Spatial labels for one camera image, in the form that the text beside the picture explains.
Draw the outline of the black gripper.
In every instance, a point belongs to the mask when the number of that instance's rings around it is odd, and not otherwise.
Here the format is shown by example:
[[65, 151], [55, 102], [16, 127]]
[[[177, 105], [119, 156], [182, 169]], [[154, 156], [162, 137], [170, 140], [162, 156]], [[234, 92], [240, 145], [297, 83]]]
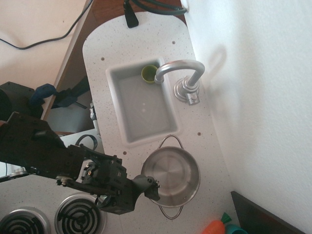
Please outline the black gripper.
[[131, 183], [122, 160], [116, 156], [91, 156], [90, 160], [83, 169], [81, 179], [82, 184], [92, 187], [91, 193], [98, 197], [106, 196], [97, 204], [100, 210], [117, 215], [132, 212], [135, 209], [132, 183], [137, 192], [144, 193], [151, 200], [160, 200], [160, 183], [153, 177], [138, 175]]

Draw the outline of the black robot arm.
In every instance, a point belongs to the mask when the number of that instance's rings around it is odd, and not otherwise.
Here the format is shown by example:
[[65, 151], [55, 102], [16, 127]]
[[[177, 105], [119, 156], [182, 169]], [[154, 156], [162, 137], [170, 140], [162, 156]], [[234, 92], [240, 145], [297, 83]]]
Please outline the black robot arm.
[[153, 177], [128, 179], [117, 156], [83, 144], [66, 147], [46, 121], [17, 112], [0, 122], [0, 160], [22, 167], [17, 175], [2, 176], [1, 182], [28, 175], [55, 179], [59, 186], [106, 196], [98, 207], [108, 213], [132, 212], [141, 194], [154, 201], [160, 199], [159, 182]]

